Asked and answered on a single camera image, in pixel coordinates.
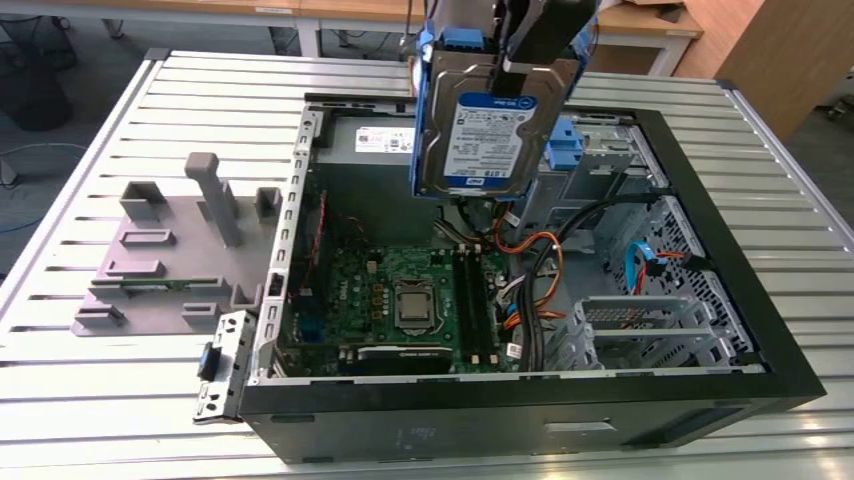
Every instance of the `cable connector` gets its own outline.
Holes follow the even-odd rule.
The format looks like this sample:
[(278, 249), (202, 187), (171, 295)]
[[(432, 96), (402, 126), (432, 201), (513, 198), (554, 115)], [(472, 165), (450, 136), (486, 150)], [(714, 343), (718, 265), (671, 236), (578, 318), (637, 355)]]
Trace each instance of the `cable connector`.
[(687, 252), (682, 257), (682, 268), (690, 270), (693, 272), (702, 272), (705, 270), (714, 270), (715, 265), (706, 257), (701, 255), (694, 255), (691, 252)]
[(658, 277), (665, 274), (667, 270), (667, 260), (663, 258), (654, 258), (646, 261), (645, 275), (647, 277)]

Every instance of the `hard drive label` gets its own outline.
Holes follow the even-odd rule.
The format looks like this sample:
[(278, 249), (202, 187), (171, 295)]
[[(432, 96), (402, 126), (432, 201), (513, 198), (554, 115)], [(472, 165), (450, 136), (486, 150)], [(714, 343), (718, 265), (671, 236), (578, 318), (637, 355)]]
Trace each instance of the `hard drive label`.
[[(523, 143), (518, 129), (534, 116), (535, 108), (537, 99), (530, 96), (497, 98), (475, 92), (460, 95), (444, 164), (447, 177), (511, 176)], [(470, 186), (483, 183), (466, 181)]]

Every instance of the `ram slot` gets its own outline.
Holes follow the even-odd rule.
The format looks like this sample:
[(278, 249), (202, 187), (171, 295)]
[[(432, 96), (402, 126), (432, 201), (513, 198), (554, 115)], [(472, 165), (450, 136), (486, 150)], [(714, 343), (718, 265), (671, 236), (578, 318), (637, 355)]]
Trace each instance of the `ram slot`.
[(470, 254), (466, 257), (468, 303), (471, 308), (470, 318), (475, 331), (475, 344), (480, 363), (490, 363), (495, 354), (495, 342), (493, 340), (493, 321), (487, 310), (486, 277), (480, 263), (480, 255)]
[(459, 344), (463, 359), (478, 358), (478, 336), (471, 313), (471, 297), (468, 295), (468, 262), (467, 253), (454, 253), (454, 295), (456, 298), (456, 323), (459, 325)]

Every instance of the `white label sticker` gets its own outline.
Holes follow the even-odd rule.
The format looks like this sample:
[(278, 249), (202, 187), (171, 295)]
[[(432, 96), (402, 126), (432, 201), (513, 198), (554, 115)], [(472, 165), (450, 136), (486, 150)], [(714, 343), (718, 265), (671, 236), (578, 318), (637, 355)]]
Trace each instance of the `white label sticker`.
[(519, 359), (522, 358), (522, 345), (517, 345), (515, 343), (507, 344), (507, 356), (510, 358)]
[(519, 222), (522, 221), (522, 219), (519, 217), (517, 217), (513, 212), (507, 212), (505, 214), (505, 221), (513, 225), (514, 227), (519, 226)]
[(517, 130), (534, 116), (535, 108), (534, 97), (494, 98), (486, 93), (462, 94), (454, 115), (444, 175), (510, 177), (522, 149)]
[(414, 128), (360, 127), (356, 153), (412, 153)]
[(271, 8), (271, 7), (255, 7), (258, 13), (280, 13), (282, 15), (291, 15), (294, 10), (290, 8)]

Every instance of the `white table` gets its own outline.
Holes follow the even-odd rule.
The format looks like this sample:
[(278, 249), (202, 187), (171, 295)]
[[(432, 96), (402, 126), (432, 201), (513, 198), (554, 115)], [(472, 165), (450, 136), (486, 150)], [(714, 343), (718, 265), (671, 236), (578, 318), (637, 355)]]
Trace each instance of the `white table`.
[[(266, 15), (240, 15), (202, 11), (135, 9), (102, 5), (67, 5), (48, 0), (0, 1), (0, 13), (295, 28), (299, 34), (300, 51), (304, 57), (319, 57), (322, 55), (322, 29), (394, 33), (403, 33), (406, 30), (406, 24), (403, 23), (302, 17), (292, 16), (291, 13), (294, 12), (290, 12), (290, 9), (280, 10), (278, 15), (271, 14), (274, 12), (267, 12)], [(104, 24), (110, 34), (115, 35), (115, 23), (106, 20)], [(418, 25), (412, 25), (410, 32), (415, 33), (418, 28)], [(599, 43), (602, 45), (658, 48), (659, 53), (650, 68), (649, 75), (669, 77), (677, 69), (677, 65), (693, 39), (694, 37), (683, 35), (651, 36), (603, 33), (599, 36)]]
[(666, 116), (829, 391), (793, 412), (677, 450), (286, 466), (246, 425), (191, 424), (206, 336), (68, 332), (130, 180), (198, 195), (183, 163), (206, 150), (236, 195), (280, 185), (304, 93), (407, 95), (407, 79), (392, 62), (174, 52), (143, 63), (0, 287), (0, 478), (850, 476), (854, 236), (738, 93), (709, 81), (590, 74), (574, 103)]

